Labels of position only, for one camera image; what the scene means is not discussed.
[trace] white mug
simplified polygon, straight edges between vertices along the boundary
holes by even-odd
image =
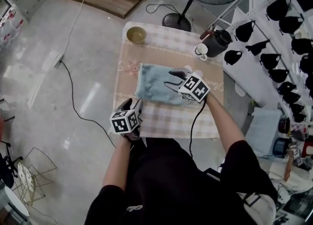
[[[203,43],[198,43],[195,48],[195,54],[199,57],[200,60],[206,61],[207,60],[207,46]]]

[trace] towel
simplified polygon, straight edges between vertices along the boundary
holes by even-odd
[[[139,65],[139,75],[135,97],[148,101],[161,102],[173,105],[182,105],[181,95],[164,85],[164,82],[179,83],[181,79],[170,75],[173,68],[154,64]]]

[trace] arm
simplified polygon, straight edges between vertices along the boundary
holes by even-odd
[[[231,115],[211,92],[207,95],[206,103],[211,110],[217,130],[221,137],[222,145],[227,153],[232,144],[236,141],[244,140],[245,136],[238,128]]]
[[[103,217],[107,224],[119,224],[125,211],[125,187],[131,143],[124,137],[113,152],[103,187],[90,205],[85,225],[98,224]]]
[[[103,186],[115,185],[125,191],[131,143],[120,137],[109,163]]]
[[[261,169],[251,147],[234,119],[209,92],[206,100],[226,150],[221,182],[233,192],[269,195],[277,202],[277,192],[268,175]]]

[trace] fan stand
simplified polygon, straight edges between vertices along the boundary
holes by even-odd
[[[170,13],[164,16],[162,26],[176,28],[187,32],[191,31],[191,24],[185,17],[187,10],[194,0],[189,0],[182,14]]]

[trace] tablecloth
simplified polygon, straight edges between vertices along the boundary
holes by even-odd
[[[126,32],[133,26],[145,29],[143,44],[128,41]],[[188,68],[197,72],[211,88],[211,92],[223,104],[224,78],[222,56],[201,61],[193,55],[199,35],[159,25],[128,22],[123,29],[117,76],[114,90],[113,110],[128,98],[134,99],[140,63],[150,63],[171,68]],[[142,137],[190,138],[192,122],[201,104],[190,103],[174,106],[156,102],[144,102],[141,115]],[[219,137],[215,122],[206,106],[199,115],[194,129],[194,138]]]

